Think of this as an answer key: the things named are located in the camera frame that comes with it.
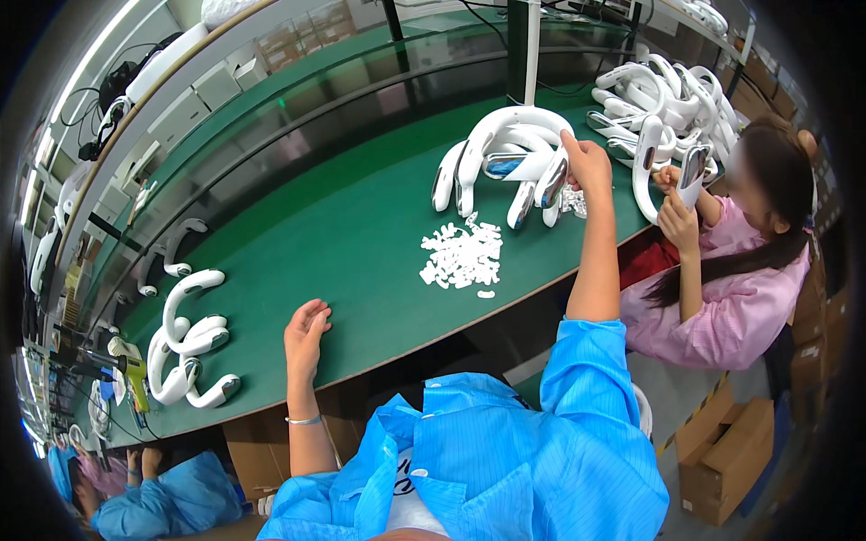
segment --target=pink anti-static coat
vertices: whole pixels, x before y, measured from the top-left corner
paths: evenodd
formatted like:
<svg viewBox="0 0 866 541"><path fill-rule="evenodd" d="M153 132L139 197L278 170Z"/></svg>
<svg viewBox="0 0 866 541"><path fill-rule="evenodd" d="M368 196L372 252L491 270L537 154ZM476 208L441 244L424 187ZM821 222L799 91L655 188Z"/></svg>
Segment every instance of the pink anti-static coat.
<svg viewBox="0 0 866 541"><path fill-rule="evenodd" d="M701 234L701 258L738 254L764 244L728 197L721 219ZM662 277L650 276L620 294L627 346L647 357L692 368L744 370L766 351L791 316L809 271L809 245L781 270L764 268L703 286L704 306L685 323L679 303L653 308L643 299Z"/></svg>

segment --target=green workbench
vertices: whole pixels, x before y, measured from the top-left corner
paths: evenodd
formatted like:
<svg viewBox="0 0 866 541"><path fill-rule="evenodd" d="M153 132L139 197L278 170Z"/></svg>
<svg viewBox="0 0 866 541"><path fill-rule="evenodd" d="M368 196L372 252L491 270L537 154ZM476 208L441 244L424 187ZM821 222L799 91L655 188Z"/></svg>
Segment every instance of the green workbench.
<svg viewBox="0 0 866 541"><path fill-rule="evenodd" d="M584 122L588 94L561 98L540 93L539 106L560 111L578 138L603 142ZM564 103L583 106L563 108ZM164 406L151 400L147 421L161 436L219 423L285 400L282 331L297 306L313 298L333 308L333 329L322 340L315 380L324 387L372 370L503 310L574 272L580 264L585 220L563 215L553 229L535 209L519 231L505 222L516 184L483 175L475 185L479 220L502 226L501 282L460 290L427 286L418 275L430 252L421 239L454 222L453 203L442 213L430 204L430 187L444 153L487 112L488 100L421 120L363 143L300 175L219 229L185 259L194 270L225 272L219 287L185 300L178 315L193 323L212 313L229 321L231 339L199 358L204 393L234 373L240 391L216 409L185 400ZM648 226L632 196L630 171L613 164L617 241ZM125 339L145 354L162 321L165 296L177 278L158 284L159 297L142 300L123 324ZM494 290L480 299L480 289ZM170 357L165 373L177 362ZM112 408L115 421L136 434L129 408ZM151 439L144 433L141 439ZM133 439L112 431L112 446Z"/></svg>

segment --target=dark hair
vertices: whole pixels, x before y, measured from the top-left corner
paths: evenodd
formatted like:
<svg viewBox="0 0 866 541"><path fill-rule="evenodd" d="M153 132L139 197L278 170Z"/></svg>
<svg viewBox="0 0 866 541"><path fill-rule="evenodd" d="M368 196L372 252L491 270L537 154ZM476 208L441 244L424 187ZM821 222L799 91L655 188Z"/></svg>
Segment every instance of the dark hair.
<svg viewBox="0 0 866 541"><path fill-rule="evenodd" d="M81 513L81 516L84 516L84 506L81 504L81 500L78 498L78 494L75 492L75 487L81 484L81 463L78 461L76 457L72 457L67 460L67 465L69 467L69 485L72 486L72 505L75 509Z"/></svg>
<svg viewBox="0 0 866 541"><path fill-rule="evenodd" d="M811 164L791 124L776 115L756 119L743 130L738 147L773 210L790 228L747 252L702 260L701 284L762 268L787 267L809 240L803 227L811 214ZM643 298L656 308L679 302L680 268L670 269Z"/></svg>

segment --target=hair tie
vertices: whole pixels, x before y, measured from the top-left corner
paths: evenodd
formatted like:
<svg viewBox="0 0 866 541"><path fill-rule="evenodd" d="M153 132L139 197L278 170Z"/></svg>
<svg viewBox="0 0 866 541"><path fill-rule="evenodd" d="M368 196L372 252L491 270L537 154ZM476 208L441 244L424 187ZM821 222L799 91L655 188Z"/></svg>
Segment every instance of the hair tie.
<svg viewBox="0 0 866 541"><path fill-rule="evenodd" d="M806 233L811 235L814 230L815 230L815 218L811 214L809 214L806 217L806 224L803 226L803 231L805 231Z"/></svg>

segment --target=silver bracelet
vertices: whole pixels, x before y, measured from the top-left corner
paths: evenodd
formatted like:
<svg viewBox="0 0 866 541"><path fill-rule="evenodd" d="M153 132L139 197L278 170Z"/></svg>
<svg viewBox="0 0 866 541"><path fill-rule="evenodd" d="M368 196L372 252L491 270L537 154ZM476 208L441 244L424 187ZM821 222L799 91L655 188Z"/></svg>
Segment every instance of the silver bracelet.
<svg viewBox="0 0 866 541"><path fill-rule="evenodd" d="M290 422L292 424L315 424L317 422L322 422L321 414L313 417L312 419L304 419L303 421L296 421L295 419L289 419L286 417L286 422Z"/></svg>

